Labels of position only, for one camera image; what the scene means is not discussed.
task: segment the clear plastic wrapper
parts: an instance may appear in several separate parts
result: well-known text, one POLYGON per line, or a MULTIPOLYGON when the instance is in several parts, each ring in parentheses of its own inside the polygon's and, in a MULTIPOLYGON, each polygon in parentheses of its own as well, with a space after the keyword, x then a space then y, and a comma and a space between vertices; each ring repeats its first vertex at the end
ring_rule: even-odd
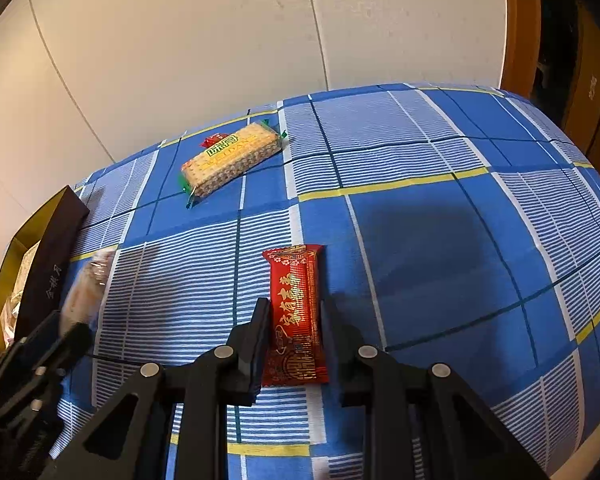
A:
POLYGON ((89 324, 96 316, 104 297, 115 249, 97 251, 80 270, 60 311, 60 337, 76 323, 89 324))
POLYGON ((208 148, 181 168, 183 188, 189 193, 187 207, 282 148, 281 136, 263 123, 247 124, 227 136, 209 137, 205 143, 208 148))
POLYGON ((13 342, 16 332, 16 323, 18 321, 18 312, 20 311, 20 300, 22 299, 24 286, 27 283, 27 277, 29 276, 29 269, 31 268, 39 244, 40 242, 24 253, 16 277, 16 282, 13 285, 13 292, 4 302, 4 307, 0 313, 0 325, 2 326, 2 338, 4 339, 5 346, 9 346, 13 342))

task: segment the red wrapper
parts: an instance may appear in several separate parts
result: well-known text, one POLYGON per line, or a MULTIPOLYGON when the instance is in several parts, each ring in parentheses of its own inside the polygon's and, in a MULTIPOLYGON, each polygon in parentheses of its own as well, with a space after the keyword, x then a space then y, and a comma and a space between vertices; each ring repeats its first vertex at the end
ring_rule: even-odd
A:
POLYGON ((228 137, 229 134, 213 134, 212 136, 208 136, 205 140, 200 143, 200 146, 203 148, 211 148, 216 142, 220 142, 225 137, 228 137))
POLYGON ((272 334, 262 384, 326 383, 318 330, 318 252, 321 245, 264 251, 271 264, 272 334))

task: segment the plastic wrapped snack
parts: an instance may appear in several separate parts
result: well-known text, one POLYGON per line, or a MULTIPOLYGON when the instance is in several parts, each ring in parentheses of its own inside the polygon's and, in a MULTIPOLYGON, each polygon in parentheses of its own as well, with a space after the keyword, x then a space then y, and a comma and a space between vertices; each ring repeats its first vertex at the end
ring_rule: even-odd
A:
POLYGON ((22 257, 22 263, 18 270, 18 276, 16 282, 13 285, 13 292, 4 302, 4 307, 0 313, 0 325, 2 326, 2 338, 4 344, 9 346, 13 342, 13 337, 16 332, 16 322, 18 321, 18 312, 20 310, 20 300, 22 299, 22 293, 24 292, 24 286, 27 283, 27 277, 29 276, 29 269, 33 263, 33 257, 36 255, 38 245, 36 243, 30 248, 22 257))
POLYGON ((320 245, 264 251, 271 264, 271 344, 264 386, 326 383, 327 368, 318 330, 320 245))
POLYGON ((187 207, 279 152, 282 146, 278 133, 262 123, 247 124, 234 134, 214 137, 218 139, 215 143, 182 165, 189 192, 187 207))
POLYGON ((60 337, 76 323, 89 324, 98 313, 115 253, 100 249, 78 273, 60 311, 60 337))

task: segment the biscuit package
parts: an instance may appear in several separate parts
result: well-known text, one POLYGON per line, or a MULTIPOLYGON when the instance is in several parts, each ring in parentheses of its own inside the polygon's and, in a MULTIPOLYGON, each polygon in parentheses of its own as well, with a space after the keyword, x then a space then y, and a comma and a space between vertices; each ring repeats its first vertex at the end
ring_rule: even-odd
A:
POLYGON ((321 245, 264 251, 271 265, 272 336, 263 386, 326 383, 318 319, 321 245))
POLYGON ((76 323, 89 324, 98 314, 115 254, 115 248, 98 249, 80 269, 60 311, 60 337, 76 323))
POLYGON ((282 138, 263 123, 247 124, 234 134, 207 137, 206 150, 182 165, 181 183, 189 193, 189 208, 230 180, 282 148, 282 138))

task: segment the white wall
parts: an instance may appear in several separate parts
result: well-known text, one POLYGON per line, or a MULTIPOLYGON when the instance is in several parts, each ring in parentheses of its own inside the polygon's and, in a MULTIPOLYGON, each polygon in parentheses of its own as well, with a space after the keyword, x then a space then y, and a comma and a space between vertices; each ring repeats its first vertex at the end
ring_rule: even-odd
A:
POLYGON ((13 0, 0 18, 0 261, 61 186, 152 142, 327 88, 497 86, 505 36, 506 0, 13 0))

